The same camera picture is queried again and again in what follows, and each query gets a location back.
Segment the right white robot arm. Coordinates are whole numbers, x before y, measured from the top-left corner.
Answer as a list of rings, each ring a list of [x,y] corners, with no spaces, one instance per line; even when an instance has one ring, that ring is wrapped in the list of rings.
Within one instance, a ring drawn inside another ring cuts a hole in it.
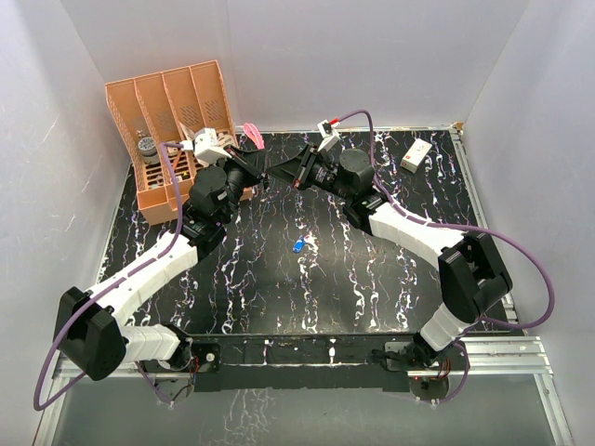
[[[297,190],[317,187],[343,200],[343,213],[356,229],[412,252],[437,269],[442,302],[403,348],[399,360],[433,369],[448,347],[512,288],[492,237],[475,230],[435,228],[416,215],[398,212],[380,191],[376,171],[362,150],[339,159],[306,147],[268,167],[272,177]]]

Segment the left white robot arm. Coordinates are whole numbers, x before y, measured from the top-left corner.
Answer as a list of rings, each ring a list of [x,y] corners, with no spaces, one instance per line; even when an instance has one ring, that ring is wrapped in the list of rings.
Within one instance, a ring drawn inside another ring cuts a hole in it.
[[[94,381],[127,362],[161,361],[173,371],[186,368],[192,359],[187,334],[171,324],[127,322],[156,292],[223,242],[244,190],[265,180],[265,159],[263,150],[226,147],[194,180],[175,231],[164,233],[111,278],[87,291],[66,291],[54,334],[59,351]]]

